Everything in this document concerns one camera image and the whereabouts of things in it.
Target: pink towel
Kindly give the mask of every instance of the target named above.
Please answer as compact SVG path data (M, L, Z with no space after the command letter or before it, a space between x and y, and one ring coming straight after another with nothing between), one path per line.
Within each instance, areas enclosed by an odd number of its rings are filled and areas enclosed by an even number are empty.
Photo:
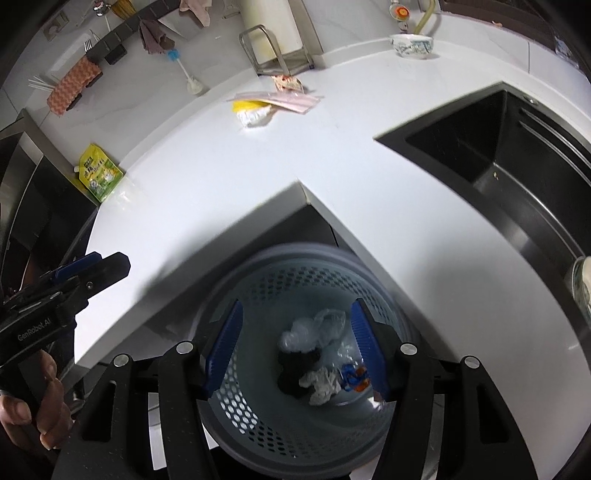
M99 73L100 68L84 55L53 89L47 99L49 110L57 116L62 116L82 89Z
M178 9L181 12L190 10L195 14L195 17L197 17L204 27L208 27L210 24L210 18L205 8L210 6L210 0L181 0L181 4L179 5Z

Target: wall outlet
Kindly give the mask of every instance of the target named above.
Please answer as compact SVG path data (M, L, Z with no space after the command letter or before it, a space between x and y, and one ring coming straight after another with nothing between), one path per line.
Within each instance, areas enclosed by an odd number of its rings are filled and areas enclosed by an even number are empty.
M56 35L70 22L67 15L61 10L45 27L43 34L47 41L53 40Z

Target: kitchen sink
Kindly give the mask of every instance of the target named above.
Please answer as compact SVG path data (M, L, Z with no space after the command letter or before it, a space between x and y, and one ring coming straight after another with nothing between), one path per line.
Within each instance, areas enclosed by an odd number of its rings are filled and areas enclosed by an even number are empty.
M590 145L523 93L496 85L378 141L455 190L522 253L545 257L560 278L591 254Z

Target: blue gripper pad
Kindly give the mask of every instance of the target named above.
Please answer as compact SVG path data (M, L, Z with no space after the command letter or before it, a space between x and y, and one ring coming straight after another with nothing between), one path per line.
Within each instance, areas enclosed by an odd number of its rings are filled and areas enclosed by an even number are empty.
M240 336L240 331L242 330L242 322L242 303L237 300L217 336L211 353L205 360L207 380L204 390L208 398L222 386L223 377L226 374L228 364L230 363L238 337Z
M351 305L351 326L357 340L363 363L368 369L369 378L375 391L384 400L390 397L391 388L388 384L388 370L384 353L370 325L371 314L363 308L359 300Z
M103 258L97 252L89 253L84 257L72 262L69 265L58 268L53 274L53 283L59 284L65 282L68 278L74 277L81 271L91 267L97 262L100 262Z

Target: paper towel roll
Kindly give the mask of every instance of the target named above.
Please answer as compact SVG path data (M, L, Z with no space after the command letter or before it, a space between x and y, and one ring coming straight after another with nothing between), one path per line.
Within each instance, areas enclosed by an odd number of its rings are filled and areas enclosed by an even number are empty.
M272 31L281 53L302 48L303 43L287 0L241 0L241 13L246 29L264 25ZM266 36L259 30L250 34L258 63L276 58Z

